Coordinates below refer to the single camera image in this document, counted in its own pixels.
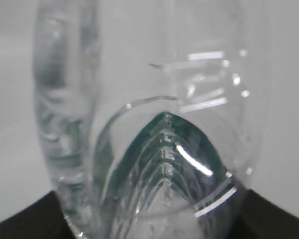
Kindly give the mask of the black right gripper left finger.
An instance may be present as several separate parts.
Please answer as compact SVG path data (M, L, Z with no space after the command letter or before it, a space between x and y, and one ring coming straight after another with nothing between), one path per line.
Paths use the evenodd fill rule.
M71 239L54 191L0 222L0 239Z

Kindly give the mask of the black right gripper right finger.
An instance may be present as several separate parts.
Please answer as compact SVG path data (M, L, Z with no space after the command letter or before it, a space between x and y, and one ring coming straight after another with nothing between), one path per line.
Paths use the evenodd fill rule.
M231 188L195 206L196 217L216 221L214 239L299 239L299 218L253 190Z

